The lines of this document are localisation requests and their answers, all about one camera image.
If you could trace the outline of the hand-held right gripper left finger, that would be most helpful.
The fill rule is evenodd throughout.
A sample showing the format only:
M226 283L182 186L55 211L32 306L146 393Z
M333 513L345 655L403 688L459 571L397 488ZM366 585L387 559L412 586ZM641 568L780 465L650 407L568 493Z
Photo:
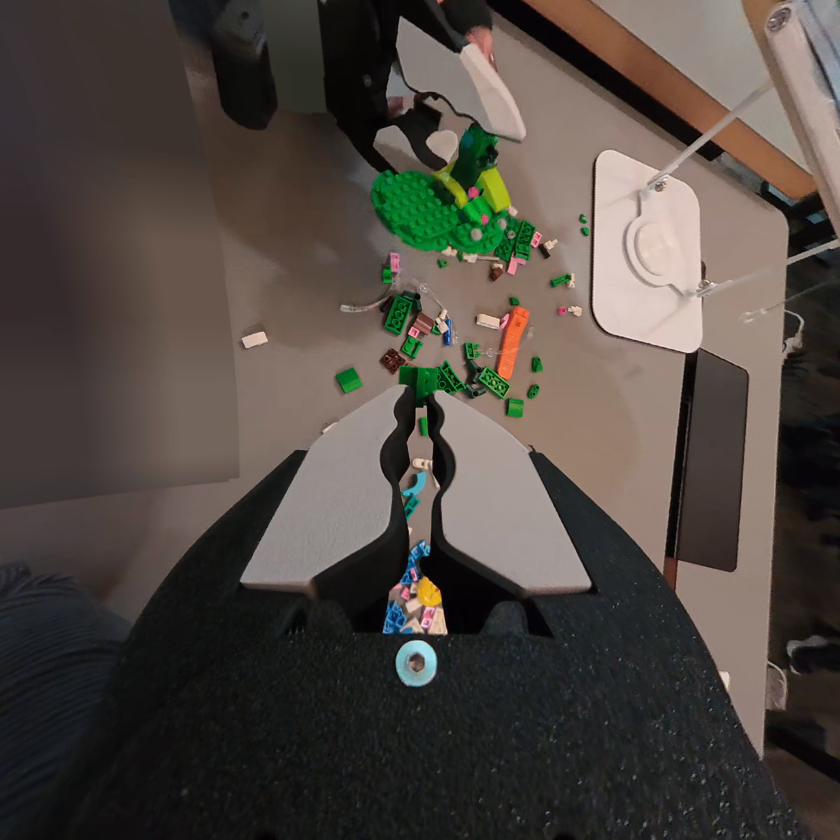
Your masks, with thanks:
M240 583L330 601L375 601L405 569L400 483L411 389L394 385L338 421L297 469Z

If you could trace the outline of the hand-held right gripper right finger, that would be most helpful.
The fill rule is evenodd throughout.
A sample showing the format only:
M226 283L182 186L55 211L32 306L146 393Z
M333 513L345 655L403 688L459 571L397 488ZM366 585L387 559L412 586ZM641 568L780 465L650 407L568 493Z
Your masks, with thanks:
M534 465L506 428L458 398L427 400L433 551L443 570L470 571L515 596L588 592L592 579Z

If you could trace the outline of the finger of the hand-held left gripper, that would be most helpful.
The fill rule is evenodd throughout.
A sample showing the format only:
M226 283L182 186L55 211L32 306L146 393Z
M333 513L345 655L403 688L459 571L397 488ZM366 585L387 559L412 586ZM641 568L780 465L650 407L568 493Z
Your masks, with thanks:
M395 172L443 170L457 155L459 137L440 128L441 118L433 108L411 108L376 134L374 150Z
M509 141L524 141L526 126L508 87L477 45L450 49L400 19L396 51L402 78L417 93L444 100L459 117Z

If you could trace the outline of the green lego build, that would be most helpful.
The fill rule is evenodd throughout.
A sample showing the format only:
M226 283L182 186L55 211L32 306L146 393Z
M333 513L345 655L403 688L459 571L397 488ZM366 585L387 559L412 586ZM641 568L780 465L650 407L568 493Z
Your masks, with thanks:
M519 222L497 166L499 139L475 122L458 139L457 155L443 170L380 174L371 189L374 210L415 249L508 259Z

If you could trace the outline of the scattered small lego pieces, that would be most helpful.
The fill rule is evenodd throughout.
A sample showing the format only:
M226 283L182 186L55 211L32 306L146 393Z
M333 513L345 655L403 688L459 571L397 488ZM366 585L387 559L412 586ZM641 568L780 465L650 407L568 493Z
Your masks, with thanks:
M428 194L417 205L384 203L375 209L383 225L404 245L433 255L439 270L454 264L481 265L488 269L488 280L492 282L528 264L533 250L549 256L556 245L553 240L542 239L536 227L517 217L510 208L492 213L482 197L457 206L442 204ZM385 313L384 329L403 336L404 342L399 350L388 352L383 364L396 371L398 361L414 362L426 336L436 334L447 347L455 343L460 346L466 378L457 374L448 361L424 375L402 375L402 381L416 385L419 402L432 391L432 373L436 373L438 391L449 395L465 393L469 398L490 393L505 401L508 416L521 417L524 401L511 394L511 378L520 349L531 332L530 311L518 297L510 297L508 309L501 316L476 315L477 328L499 334L498 348L467 341L452 324L450 308L427 282L397 279L396 264L392 255L383 269L383 284L393 289L379 306Z

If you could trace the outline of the person's left hand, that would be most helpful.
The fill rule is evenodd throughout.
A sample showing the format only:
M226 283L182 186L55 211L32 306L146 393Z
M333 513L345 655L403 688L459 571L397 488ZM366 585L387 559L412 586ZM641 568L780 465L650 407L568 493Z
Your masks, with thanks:
M487 1L439 1L451 27L477 46L494 70L497 63L492 42L492 17Z

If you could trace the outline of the black rounded object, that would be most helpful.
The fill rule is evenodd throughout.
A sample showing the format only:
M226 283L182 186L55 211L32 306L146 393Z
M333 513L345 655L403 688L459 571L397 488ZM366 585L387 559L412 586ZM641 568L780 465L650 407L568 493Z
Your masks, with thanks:
M247 130L265 130L277 110L277 90L260 2L224 3L213 26L211 54L225 114Z

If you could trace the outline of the orange brick separator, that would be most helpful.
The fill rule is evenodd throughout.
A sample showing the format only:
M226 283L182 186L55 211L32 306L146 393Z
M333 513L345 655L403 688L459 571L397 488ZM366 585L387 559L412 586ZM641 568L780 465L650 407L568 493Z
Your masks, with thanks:
M497 373L506 381L512 377L529 317L529 310L522 306L514 307L509 314L497 357Z

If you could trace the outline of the black flat tablet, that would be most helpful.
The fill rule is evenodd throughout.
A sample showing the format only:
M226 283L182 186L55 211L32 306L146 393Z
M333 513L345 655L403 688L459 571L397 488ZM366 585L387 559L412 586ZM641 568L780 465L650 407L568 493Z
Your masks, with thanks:
M715 571L738 566L749 374L707 350L686 357L666 554Z

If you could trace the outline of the wood-edged table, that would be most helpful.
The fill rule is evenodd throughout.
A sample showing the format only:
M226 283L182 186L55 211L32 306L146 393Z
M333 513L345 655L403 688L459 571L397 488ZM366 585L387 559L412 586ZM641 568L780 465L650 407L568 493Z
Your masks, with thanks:
M528 2L698 131L709 130L769 75L741 2ZM781 105L768 91L714 139L783 195L816 191Z

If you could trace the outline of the blue ribbed clothing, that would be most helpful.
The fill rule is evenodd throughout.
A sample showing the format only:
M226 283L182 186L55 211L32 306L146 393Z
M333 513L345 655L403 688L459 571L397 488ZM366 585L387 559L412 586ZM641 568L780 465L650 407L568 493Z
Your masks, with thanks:
M2 566L2 838L25 832L64 772L130 629L72 576Z

